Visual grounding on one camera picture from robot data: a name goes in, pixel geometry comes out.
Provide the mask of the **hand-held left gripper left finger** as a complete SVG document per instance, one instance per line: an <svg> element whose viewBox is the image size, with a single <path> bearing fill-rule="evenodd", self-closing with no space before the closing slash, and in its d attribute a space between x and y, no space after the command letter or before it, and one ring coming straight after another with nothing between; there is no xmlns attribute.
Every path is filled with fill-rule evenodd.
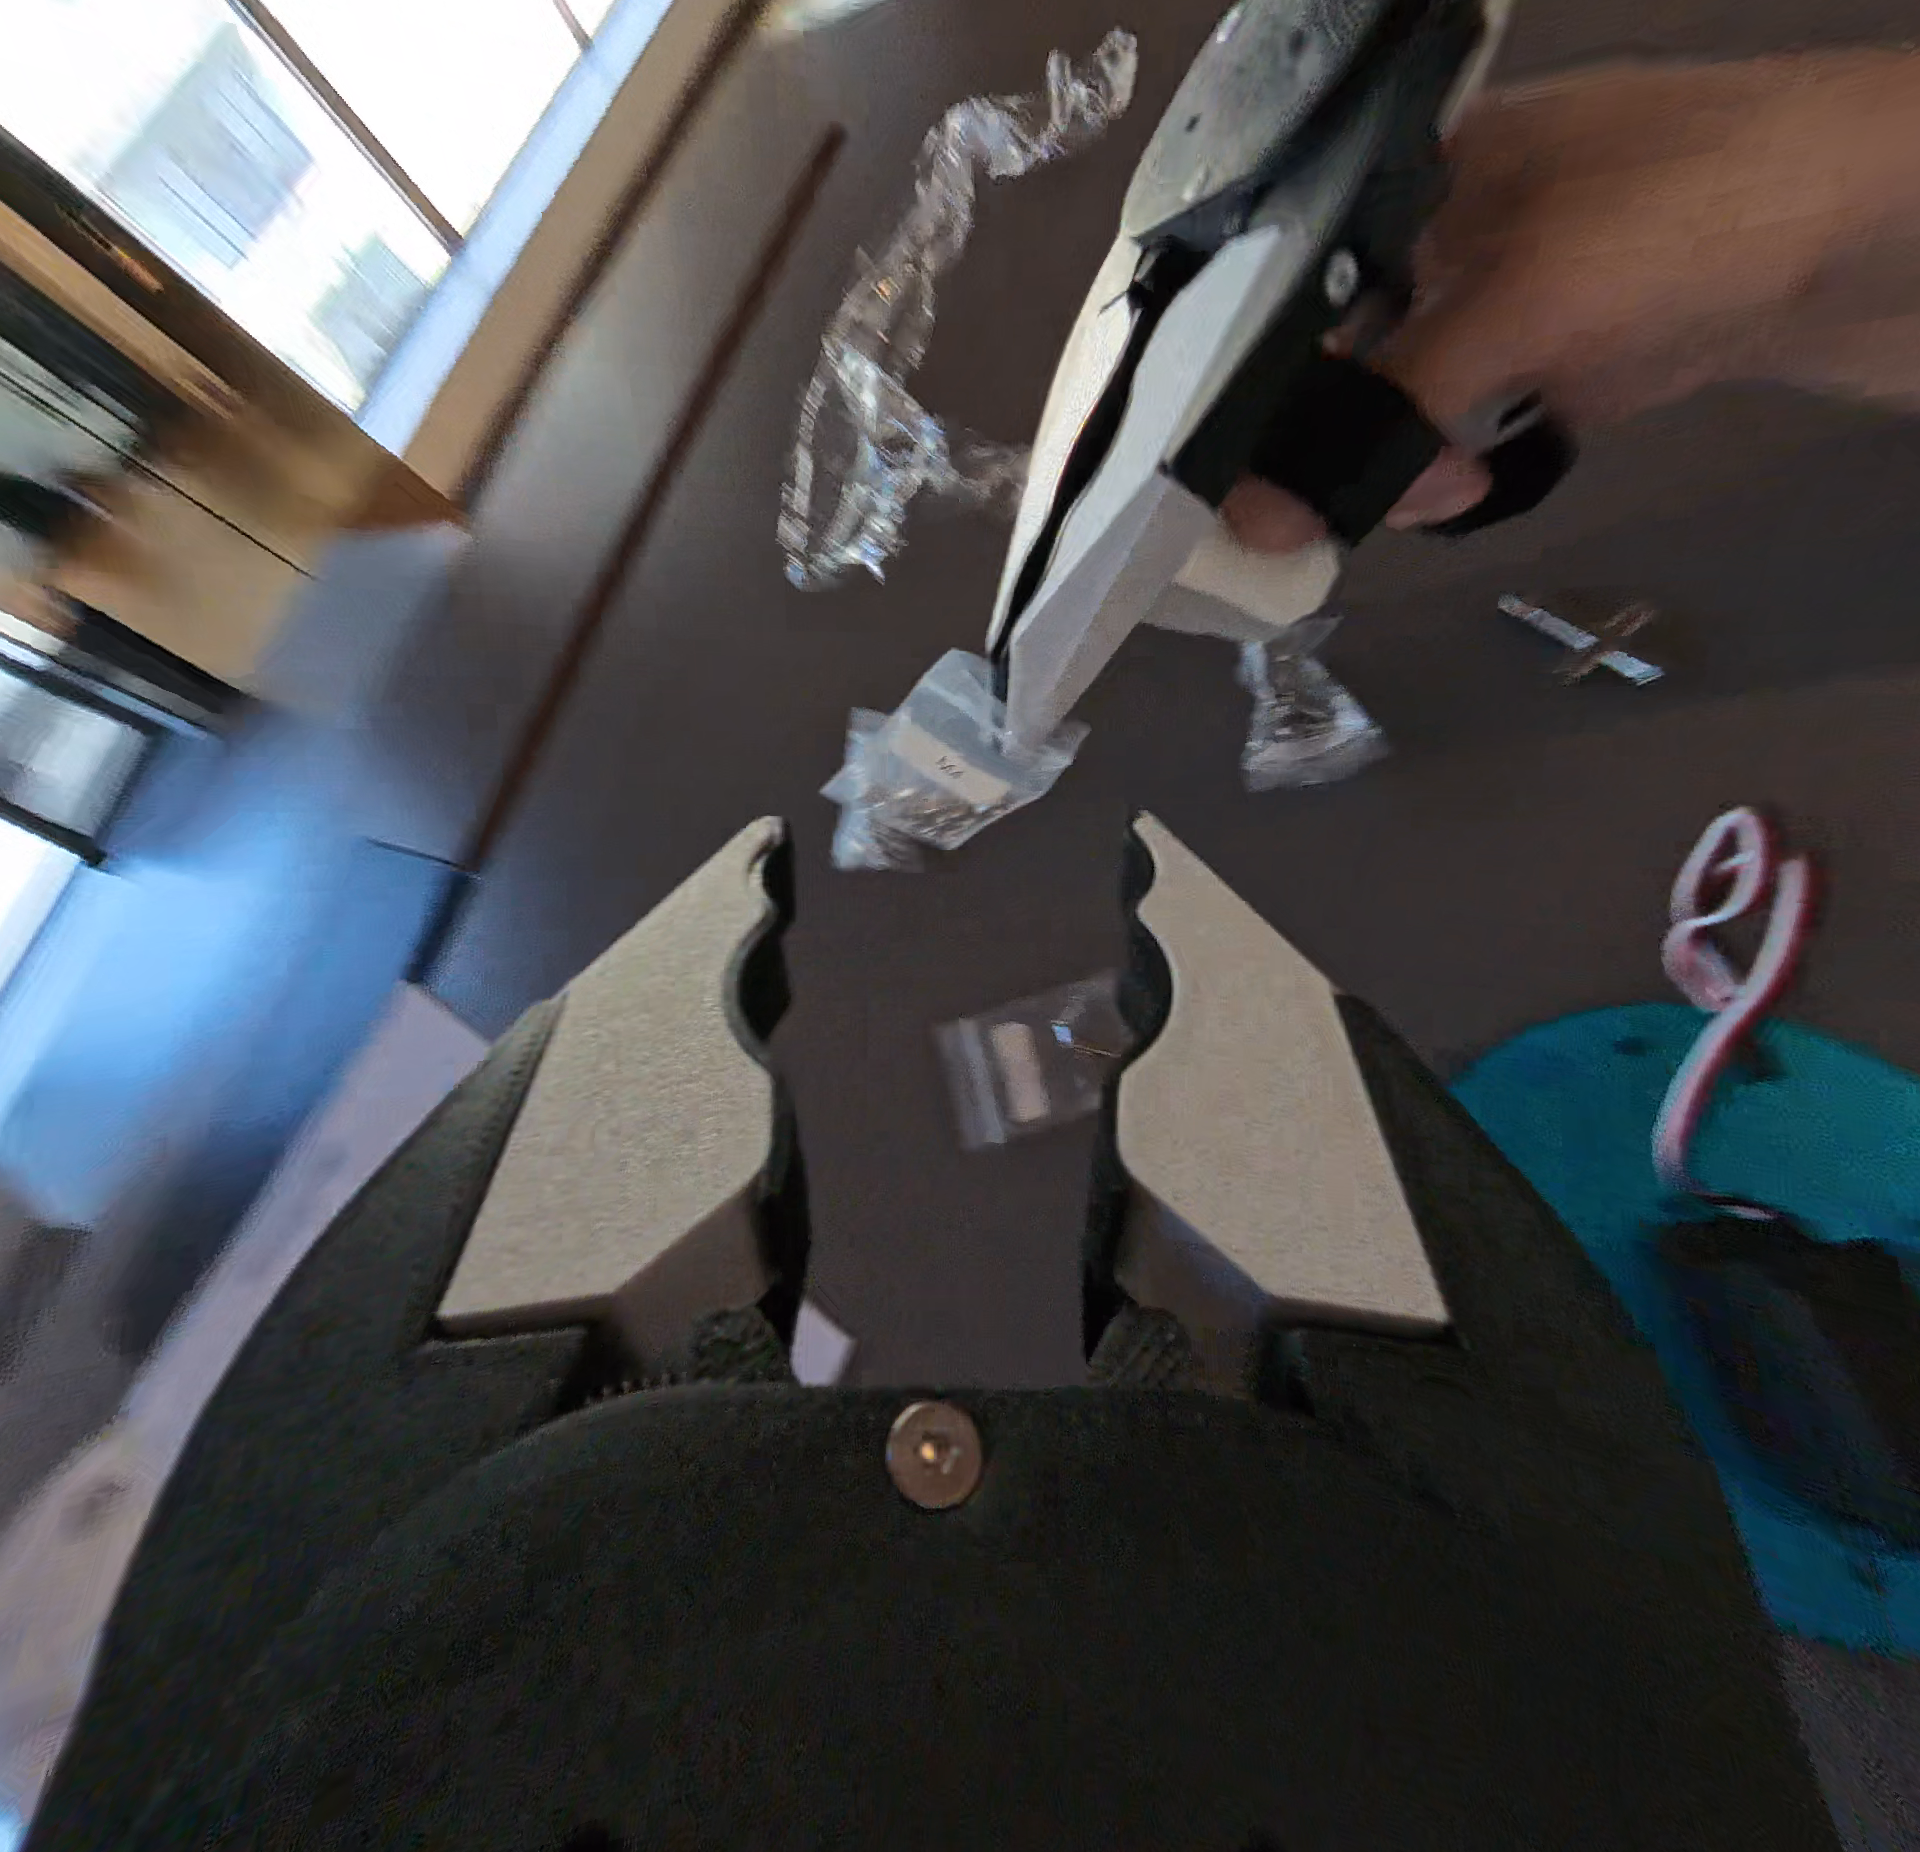
<svg viewBox="0 0 1920 1852"><path fill-rule="evenodd" d="M807 1187L771 1065L791 916L786 819L733 833L581 970L439 1296L451 1339L605 1329L689 1360L708 1319L791 1345Z"/></svg>

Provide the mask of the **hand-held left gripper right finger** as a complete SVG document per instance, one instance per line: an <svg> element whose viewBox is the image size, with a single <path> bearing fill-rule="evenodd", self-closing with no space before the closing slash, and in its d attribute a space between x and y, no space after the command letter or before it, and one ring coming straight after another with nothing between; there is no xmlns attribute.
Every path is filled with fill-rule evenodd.
<svg viewBox="0 0 1920 1852"><path fill-rule="evenodd" d="M1094 1329L1161 1313L1200 1360L1286 1332L1441 1342L1448 1302L1342 994L1156 815L1123 861L1131 1048L1094 1171Z"/></svg>

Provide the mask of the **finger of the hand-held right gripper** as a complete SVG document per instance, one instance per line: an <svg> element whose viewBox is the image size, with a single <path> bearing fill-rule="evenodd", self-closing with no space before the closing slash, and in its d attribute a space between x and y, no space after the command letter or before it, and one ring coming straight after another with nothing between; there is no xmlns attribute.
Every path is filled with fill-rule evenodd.
<svg viewBox="0 0 1920 1852"><path fill-rule="evenodd" d="M1168 266L1142 274L1154 281L1156 323L1112 448L1063 521L1045 582L997 662L1013 738L1036 745L1053 733L1142 624L1267 638L1327 602L1326 544L1291 554L1243 550L1214 521L1222 496L1172 478L1179 447L1299 271L1298 233L1267 225L1233 237L1168 298Z"/></svg>
<svg viewBox="0 0 1920 1852"><path fill-rule="evenodd" d="M987 658L1003 662L1013 628L1045 582L1058 534L1092 474L1105 462L1131 381L1156 323L1154 257L1124 233L1105 248L1069 326L1026 459L1013 539L999 565Z"/></svg>

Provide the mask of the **clear bag of nuts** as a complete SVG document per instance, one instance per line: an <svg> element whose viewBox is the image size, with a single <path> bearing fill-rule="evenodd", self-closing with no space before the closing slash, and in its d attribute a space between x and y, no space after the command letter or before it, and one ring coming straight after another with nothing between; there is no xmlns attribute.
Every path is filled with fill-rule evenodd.
<svg viewBox="0 0 1920 1852"><path fill-rule="evenodd" d="M1087 725L1063 720L1041 741L1008 733L990 662L944 651L891 714L852 711L838 774L831 868L917 870L1041 800L1078 759Z"/></svg>

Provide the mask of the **black servo motor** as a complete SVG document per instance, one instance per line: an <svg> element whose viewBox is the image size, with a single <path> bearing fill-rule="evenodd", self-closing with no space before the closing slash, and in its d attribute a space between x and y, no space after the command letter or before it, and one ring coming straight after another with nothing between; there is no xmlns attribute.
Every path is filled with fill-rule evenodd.
<svg viewBox="0 0 1920 1852"><path fill-rule="evenodd" d="M1886 1242L1754 1206L1652 1243L1738 1464L1826 1528L1916 1554L1916 1280Z"/></svg>

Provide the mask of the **dark grey desk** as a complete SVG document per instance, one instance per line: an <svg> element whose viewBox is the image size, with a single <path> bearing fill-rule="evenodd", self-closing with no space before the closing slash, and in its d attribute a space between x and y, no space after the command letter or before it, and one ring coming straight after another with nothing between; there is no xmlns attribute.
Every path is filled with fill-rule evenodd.
<svg viewBox="0 0 1920 1852"><path fill-rule="evenodd" d="M1582 447L1477 544L1374 539L1330 666L1390 751L1247 796L1233 662L1145 632L1092 691L1069 776L919 875L828 868L855 706L981 635L987 516L917 506L884 582L796 592L775 507L815 340L965 93L1139 36L1139 104L1085 155L981 192L939 289L921 398L1021 443L1134 155L1228 0L768 0L559 338L474 502L472 565L403 706L472 819L431 989L495 1035L744 819L796 837L780 1029L814 1201L814 1299L852 1385L1078 1373L1087 1125L962 1155L933 1029L1123 962L1123 837L1151 808L1441 1074L1524 1025L1659 994L1691 833L1757 800L1826 864L1794 993L1916 1071L1916 414L1735 384ZM1560 682L1499 616L1640 600L1652 686Z"/></svg>

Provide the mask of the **light grey desk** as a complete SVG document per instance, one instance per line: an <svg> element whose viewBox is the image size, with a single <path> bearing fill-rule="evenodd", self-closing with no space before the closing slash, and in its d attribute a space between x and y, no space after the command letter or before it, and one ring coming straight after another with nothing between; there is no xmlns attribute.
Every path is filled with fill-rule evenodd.
<svg viewBox="0 0 1920 1852"><path fill-rule="evenodd" d="M359 534L253 694L138 789L2 999L2 1184L67 1233L245 1211L421 962L457 841L419 830L399 682L468 539Z"/></svg>

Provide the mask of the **person's right hand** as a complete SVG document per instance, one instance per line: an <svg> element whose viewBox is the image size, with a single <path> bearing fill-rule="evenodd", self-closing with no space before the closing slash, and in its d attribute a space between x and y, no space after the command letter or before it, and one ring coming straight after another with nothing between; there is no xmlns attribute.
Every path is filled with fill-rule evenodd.
<svg viewBox="0 0 1920 1852"><path fill-rule="evenodd" d="M1387 510L1390 529L1454 521L1487 500L1499 405L1529 393L1571 405L1553 384L1556 350L1597 302L1597 281L1577 271L1592 261L1574 248L1577 212L1618 145L1571 77L1487 93L1454 128L1451 187L1426 225L1407 316L1346 340L1447 439Z"/></svg>

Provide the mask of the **crumpled clear plastic wrap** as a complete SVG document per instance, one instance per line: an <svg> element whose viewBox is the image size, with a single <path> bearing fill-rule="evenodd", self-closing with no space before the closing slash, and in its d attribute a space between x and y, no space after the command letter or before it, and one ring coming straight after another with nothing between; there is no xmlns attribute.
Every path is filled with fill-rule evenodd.
<svg viewBox="0 0 1920 1852"><path fill-rule="evenodd" d="M1087 150L1134 88L1139 36L1117 28L1085 60L1053 51L1039 93L973 93L925 131L910 199L880 248L857 252L798 403L780 506L796 588L884 580L919 500L1016 510L1033 452L949 427L917 397L939 285L973 240L979 187Z"/></svg>

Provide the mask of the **illustrated assembly manual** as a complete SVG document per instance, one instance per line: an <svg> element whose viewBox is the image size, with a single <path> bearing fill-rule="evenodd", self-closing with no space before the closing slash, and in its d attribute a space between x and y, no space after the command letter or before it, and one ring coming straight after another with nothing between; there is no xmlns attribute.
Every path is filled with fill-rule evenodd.
<svg viewBox="0 0 1920 1852"><path fill-rule="evenodd" d="M396 985L129 1393L6 1526L2 1850L37 1808L130 1554L242 1339L349 1196L485 1052L489 1042L428 993Z"/></svg>

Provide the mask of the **flat clear bag white label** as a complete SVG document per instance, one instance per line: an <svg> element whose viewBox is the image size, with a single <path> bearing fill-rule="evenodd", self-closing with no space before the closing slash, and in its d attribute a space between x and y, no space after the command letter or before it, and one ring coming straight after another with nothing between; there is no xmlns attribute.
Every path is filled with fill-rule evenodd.
<svg viewBox="0 0 1920 1852"><path fill-rule="evenodd" d="M1097 1113L1134 1035L1112 970L933 1029L960 1150L993 1150Z"/></svg>

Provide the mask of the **blue round metal plate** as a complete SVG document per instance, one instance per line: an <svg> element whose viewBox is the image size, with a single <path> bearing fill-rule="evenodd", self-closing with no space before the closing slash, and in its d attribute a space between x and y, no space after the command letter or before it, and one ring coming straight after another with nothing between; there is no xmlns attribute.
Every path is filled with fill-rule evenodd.
<svg viewBox="0 0 1920 1852"><path fill-rule="evenodd" d="M1487 1052L1451 1097L1558 1214L1654 1348L1715 1463L1767 1614L1784 1635L1916 1660L1916 1554L1844 1528L1767 1482L1718 1406L1715 1373L1674 1310L1652 1238L1669 1219L1652 1119L1703 1018L1623 1003L1539 1022ZM1764 1074L1731 1074L1691 1143L1703 1184L1764 1201L1824 1242L1882 1242L1916 1271L1916 1076L1772 1019Z"/></svg>

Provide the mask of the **clear bag of screws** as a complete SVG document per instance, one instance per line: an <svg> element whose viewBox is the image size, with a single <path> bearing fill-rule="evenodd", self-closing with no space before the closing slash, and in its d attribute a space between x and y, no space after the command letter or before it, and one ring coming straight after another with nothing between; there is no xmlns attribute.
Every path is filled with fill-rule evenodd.
<svg viewBox="0 0 1920 1852"><path fill-rule="evenodd" d="M1249 720L1241 745L1247 791L1342 783L1387 754L1387 737L1320 662L1340 616L1294 621L1236 649L1236 686Z"/></svg>

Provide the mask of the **silver cross wrench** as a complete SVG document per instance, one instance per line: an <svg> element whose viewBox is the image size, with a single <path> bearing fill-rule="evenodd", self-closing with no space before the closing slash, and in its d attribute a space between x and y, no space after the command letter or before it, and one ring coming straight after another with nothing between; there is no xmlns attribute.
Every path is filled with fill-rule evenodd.
<svg viewBox="0 0 1920 1852"><path fill-rule="evenodd" d="M1560 649L1556 672L1567 686L1608 672L1640 690L1668 676L1663 664L1640 651L1640 638L1659 624L1659 612L1640 600L1608 606L1597 616L1577 621L1565 607L1501 592L1497 612Z"/></svg>

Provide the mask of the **large window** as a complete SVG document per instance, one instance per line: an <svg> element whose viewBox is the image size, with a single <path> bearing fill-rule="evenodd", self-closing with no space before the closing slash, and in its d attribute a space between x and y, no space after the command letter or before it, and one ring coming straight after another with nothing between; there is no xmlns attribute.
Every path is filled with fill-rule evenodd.
<svg viewBox="0 0 1920 1852"><path fill-rule="evenodd" d="M2 0L2 131L408 439L673 0Z"/></svg>

